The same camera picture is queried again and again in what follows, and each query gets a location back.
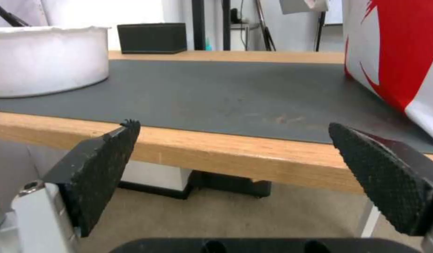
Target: black box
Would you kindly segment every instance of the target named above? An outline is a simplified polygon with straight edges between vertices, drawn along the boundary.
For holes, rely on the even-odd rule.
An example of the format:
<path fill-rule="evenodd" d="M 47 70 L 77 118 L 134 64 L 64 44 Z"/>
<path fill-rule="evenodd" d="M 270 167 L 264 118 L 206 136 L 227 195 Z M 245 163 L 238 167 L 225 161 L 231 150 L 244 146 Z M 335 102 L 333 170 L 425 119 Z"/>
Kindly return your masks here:
<path fill-rule="evenodd" d="M 268 197 L 271 195 L 271 182 L 269 181 L 253 182 L 249 178 L 204 171 L 192 171 L 189 184 L 198 188 L 224 190 L 254 197 Z"/>
<path fill-rule="evenodd" d="M 122 53 L 178 53 L 187 50 L 185 23 L 118 25 Z"/>

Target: red and white bag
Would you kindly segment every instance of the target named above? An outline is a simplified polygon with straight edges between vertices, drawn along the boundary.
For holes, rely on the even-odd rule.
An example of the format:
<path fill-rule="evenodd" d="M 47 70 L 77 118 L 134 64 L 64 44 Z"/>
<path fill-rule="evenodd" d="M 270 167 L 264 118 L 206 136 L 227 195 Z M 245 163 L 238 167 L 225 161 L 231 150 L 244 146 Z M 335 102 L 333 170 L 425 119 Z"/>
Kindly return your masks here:
<path fill-rule="evenodd" d="M 345 72 L 433 137 L 433 0 L 343 0 Z"/>

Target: metal bolt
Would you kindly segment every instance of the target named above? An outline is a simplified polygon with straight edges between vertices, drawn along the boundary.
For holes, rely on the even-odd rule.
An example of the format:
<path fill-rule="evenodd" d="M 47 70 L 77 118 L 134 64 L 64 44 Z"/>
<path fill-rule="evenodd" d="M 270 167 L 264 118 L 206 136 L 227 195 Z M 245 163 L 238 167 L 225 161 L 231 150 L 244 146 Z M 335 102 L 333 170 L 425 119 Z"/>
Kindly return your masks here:
<path fill-rule="evenodd" d="M 22 189 L 19 191 L 18 196 L 23 197 L 25 195 L 31 194 L 35 191 L 43 189 L 45 187 L 45 183 L 41 180 L 35 180 L 30 183 L 25 184 Z"/>

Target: white bowl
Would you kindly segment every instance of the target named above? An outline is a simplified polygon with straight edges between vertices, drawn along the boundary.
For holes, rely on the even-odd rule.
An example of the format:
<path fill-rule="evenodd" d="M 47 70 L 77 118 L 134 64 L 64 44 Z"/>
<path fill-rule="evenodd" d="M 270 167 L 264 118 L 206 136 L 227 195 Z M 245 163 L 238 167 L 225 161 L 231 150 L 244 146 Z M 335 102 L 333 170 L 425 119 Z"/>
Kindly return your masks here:
<path fill-rule="evenodd" d="M 106 79 L 107 29 L 0 28 L 0 98 L 67 91 Z"/>

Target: black gripper pad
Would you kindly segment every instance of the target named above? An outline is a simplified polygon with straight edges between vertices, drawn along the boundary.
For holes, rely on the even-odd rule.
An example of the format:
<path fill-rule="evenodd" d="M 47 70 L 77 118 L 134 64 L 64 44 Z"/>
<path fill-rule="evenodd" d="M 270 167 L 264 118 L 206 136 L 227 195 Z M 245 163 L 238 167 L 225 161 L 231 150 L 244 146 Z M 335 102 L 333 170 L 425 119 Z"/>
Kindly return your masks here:
<path fill-rule="evenodd" d="M 81 141 L 43 177 L 57 184 L 72 225 L 90 234 L 120 182 L 140 132 L 138 121 Z"/>
<path fill-rule="evenodd" d="M 433 161 L 412 147 L 338 123 L 334 146 L 366 195 L 398 232 L 424 235 L 433 223 Z"/>

